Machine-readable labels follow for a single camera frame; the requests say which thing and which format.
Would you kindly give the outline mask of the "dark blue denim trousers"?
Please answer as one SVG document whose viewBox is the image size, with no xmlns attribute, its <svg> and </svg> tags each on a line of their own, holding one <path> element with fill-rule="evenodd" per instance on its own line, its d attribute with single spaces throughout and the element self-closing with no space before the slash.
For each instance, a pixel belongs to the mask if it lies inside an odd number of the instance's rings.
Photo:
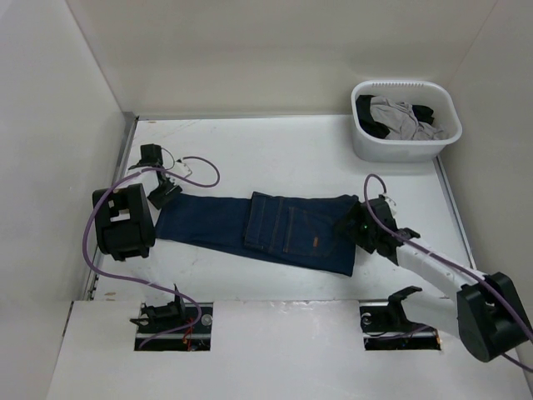
<svg viewBox="0 0 533 400">
<path fill-rule="evenodd" d="M 244 258 L 350 277 L 356 247 L 335 225 L 357 196 L 248 199 L 181 194 L 159 214 L 156 236 Z"/>
</svg>

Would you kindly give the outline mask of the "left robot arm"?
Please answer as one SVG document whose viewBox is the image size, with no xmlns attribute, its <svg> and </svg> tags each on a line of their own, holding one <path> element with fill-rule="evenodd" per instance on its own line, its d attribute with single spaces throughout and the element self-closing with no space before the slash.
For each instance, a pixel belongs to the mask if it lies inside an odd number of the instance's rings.
<svg viewBox="0 0 533 400">
<path fill-rule="evenodd" d="M 141 145 L 141 157 L 131 170 L 142 168 L 164 168 L 163 148 L 157 144 Z M 182 188 L 163 172 L 155 171 L 132 179 L 126 187 L 114 189 L 99 208 L 95 217 L 97 245 L 103 254 L 111 255 L 115 261 L 125 262 L 128 258 L 149 256 L 155 245 L 155 218 L 150 213 L 153 206 L 160 211 L 176 198 Z M 178 296 L 163 306 L 142 305 L 141 316 L 130 320 L 140 333 L 178 332 L 187 323 L 185 303 Z"/>
</svg>

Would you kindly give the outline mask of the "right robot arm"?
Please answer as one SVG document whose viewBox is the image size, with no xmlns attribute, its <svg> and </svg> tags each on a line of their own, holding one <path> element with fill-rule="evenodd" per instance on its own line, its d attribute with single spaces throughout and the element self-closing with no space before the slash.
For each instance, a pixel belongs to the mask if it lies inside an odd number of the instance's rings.
<svg viewBox="0 0 533 400">
<path fill-rule="evenodd" d="M 408 287 L 389 297 L 386 320 L 395 329 L 428 325 L 458 338 L 475 359 L 488 363 L 532 339 L 532 327 L 512 280 L 462 267 L 399 228 L 384 195 L 357 202 L 335 230 L 368 253 L 377 253 L 441 291 Z"/>
</svg>

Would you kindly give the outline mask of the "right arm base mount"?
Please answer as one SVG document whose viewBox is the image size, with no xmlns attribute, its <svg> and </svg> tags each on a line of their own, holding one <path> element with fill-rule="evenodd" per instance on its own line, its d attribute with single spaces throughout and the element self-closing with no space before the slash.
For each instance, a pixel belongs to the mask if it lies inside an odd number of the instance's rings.
<svg viewBox="0 0 533 400">
<path fill-rule="evenodd" d="M 363 345 L 367 351 L 440 351 L 438 331 L 411 322 L 388 302 L 361 302 Z"/>
</svg>

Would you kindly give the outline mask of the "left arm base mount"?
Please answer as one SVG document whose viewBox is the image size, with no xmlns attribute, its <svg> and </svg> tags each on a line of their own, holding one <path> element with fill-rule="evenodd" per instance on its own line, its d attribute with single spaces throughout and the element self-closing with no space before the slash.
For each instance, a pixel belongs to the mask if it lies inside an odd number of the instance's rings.
<svg viewBox="0 0 533 400">
<path fill-rule="evenodd" d="M 190 303 L 172 301 L 155 307 L 143 304 L 138 317 L 131 318 L 136 326 L 135 351 L 144 352 L 205 352 L 211 349 L 213 311 L 212 303 L 201 303 L 201 319 L 190 327 L 183 327 L 142 346 L 142 342 L 157 333 L 187 325 L 197 317 L 197 309 Z"/>
</svg>

